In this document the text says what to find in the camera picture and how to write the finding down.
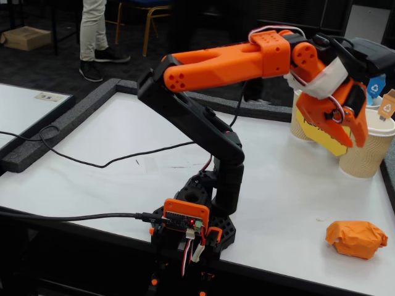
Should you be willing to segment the orange gripper body with motor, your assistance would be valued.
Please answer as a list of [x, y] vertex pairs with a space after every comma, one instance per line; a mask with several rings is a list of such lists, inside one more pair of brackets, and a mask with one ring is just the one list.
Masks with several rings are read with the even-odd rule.
[[311, 123], [333, 120], [335, 123], [357, 123], [367, 105], [367, 88], [364, 84], [346, 79], [339, 88], [324, 99], [303, 94], [297, 107]]

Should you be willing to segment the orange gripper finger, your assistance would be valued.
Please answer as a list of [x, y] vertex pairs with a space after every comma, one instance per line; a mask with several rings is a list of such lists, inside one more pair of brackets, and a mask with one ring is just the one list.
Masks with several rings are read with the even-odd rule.
[[351, 138], [347, 135], [339, 123], [335, 122], [334, 120], [326, 120], [325, 124], [325, 132], [333, 139], [337, 140], [340, 144], [346, 147], [352, 146]]
[[356, 146], [363, 147], [368, 137], [366, 114], [360, 113], [357, 118], [354, 118], [352, 133], [355, 137]]

